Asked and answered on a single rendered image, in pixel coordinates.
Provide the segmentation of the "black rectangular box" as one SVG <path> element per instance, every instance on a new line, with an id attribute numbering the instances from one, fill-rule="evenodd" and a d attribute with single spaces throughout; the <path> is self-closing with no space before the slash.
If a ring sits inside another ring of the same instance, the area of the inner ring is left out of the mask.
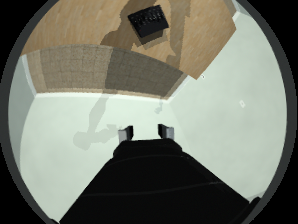
<path id="1" fill-rule="evenodd" d="M 160 5 L 148 7 L 127 16 L 141 38 L 169 28 Z M 159 17 L 159 18 L 158 18 Z M 137 21 L 136 21 L 137 20 Z M 135 24 L 134 24 L 135 23 Z"/>

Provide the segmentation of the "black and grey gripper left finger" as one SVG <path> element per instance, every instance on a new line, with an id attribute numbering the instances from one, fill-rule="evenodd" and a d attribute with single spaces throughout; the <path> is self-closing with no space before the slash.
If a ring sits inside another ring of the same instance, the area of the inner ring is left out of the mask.
<path id="1" fill-rule="evenodd" d="M 123 130 L 118 130 L 119 144 L 125 140 L 132 140 L 133 136 L 133 125 L 129 125 Z"/>

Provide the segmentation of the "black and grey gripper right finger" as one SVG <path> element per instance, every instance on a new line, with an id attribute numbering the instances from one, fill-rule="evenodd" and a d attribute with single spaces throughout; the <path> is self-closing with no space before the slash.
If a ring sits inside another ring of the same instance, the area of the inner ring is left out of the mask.
<path id="1" fill-rule="evenodd" d="M 174 127 L 168 127 L 158 124 L 158 135 L 162 138 L 171 138 L 174 140 Z"/>

